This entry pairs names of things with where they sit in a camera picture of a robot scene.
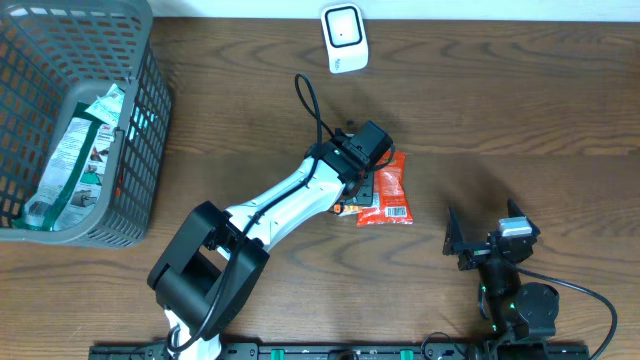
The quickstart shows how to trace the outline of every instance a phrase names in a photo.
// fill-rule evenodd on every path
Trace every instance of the white wall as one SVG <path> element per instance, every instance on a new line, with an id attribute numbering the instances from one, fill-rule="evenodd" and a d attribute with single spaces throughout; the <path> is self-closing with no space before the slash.
<path id="1" fill-rule="evenodd" d="M 156 16 L 316 19 L 340 1 L 148 0 Z M 367 19 L 640 21 L 640 0 L 353 0 Z"/>

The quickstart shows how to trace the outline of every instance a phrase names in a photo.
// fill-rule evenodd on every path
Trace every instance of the red snack bag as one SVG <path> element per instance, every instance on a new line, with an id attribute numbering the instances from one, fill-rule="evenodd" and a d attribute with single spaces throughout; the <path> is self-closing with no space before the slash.
<path id="1" fill-rule="evenodd" d="M 387 152 L 378 164 L 389 160 Z M 372 224 L 413 224 L 413 215 L 404 194 L 404 163 L 406 155 L 397 151 L 391 163 L 375 172 L 373 205 L 358 214 L 358 226 Z"/>

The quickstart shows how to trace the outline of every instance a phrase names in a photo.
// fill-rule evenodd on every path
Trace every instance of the tabletop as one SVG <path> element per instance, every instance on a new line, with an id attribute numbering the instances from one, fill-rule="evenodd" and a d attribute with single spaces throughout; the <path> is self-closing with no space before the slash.
<path id="1" fill-rule="evenodd" d="M 319 21 L 156 19 L 154 51 L 176 99 L 147 238 L 122 250 L 0 244 L 0 357 L 86 359 L 94 344 L 164 337 L 149 270 L 194 206 L 247 201 L 297 168 L 315 139 L 293 85 L 304 72 L 329 126 L 374 120 L 407 154 L 415 223 L 305 222 L 274 248 L 226 334 L 488 334 L 478 274 L 442 255 L 447 208 L 481 236 L 513 197 L 542 231 L 522 266 L 607 296 L 620 324 L 603 358 L 638 358 L 640 25 L 368 21 L 366 31 L 367 67 L 332 75 Z M 609 312 L 556 288 L 555 339 L 595 351 Z"/>

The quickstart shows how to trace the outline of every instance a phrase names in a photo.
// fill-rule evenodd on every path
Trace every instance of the gray plastic basket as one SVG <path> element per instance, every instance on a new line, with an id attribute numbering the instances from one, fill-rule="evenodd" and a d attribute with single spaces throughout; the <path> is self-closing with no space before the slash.
<path id="1" fill-rule="evenodd" d="M 144 238 L 171 99 L 144 0 L 0 1 L 0 240 L 120 248 Z M 126 96 L 94 210 L 63 231 L 13 229 L 78 101 Z"/>

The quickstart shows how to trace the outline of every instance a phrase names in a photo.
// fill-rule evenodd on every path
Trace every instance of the black square outline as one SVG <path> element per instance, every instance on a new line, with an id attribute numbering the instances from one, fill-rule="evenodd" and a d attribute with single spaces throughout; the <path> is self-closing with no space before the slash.
<path id="1" fill-rule="evenodd" d="M 331 38 L 331 30 L 330 30 L 330 27 L 329 27 L 329 13 L 334 12 L 334 11 L 347 10 L 347 9 L 352 9 L 353 10 L 353 14 L 356 16 L 356 25 L 358 26 L 358 35 L 359 35 L 360 39 L 358 41 L 356 41 L 356 42 L 342 44 L 342 45 L 336 45 L 336 44 L 333 43 L 333 39 Z M 358 10 L 356 10 L 355 7 L 349 5 L 349 6 L 344 6 L 344 7 L 341 7 L 341 8 L 335 8 L 335 9 L 328 10 L 324 14 L 324 21 L 327 24 L 327 36 L 329 36 L 329 42 L 331 43 L 331 46 L 333 46 L 334 48 L 341 48 L 341 47 L 345 47 L 345 46 L 358 45 L 358 44 L 360 44 L 362 42 L 362 30 L 360 29 L 360 18 L 358 17 Z"/>

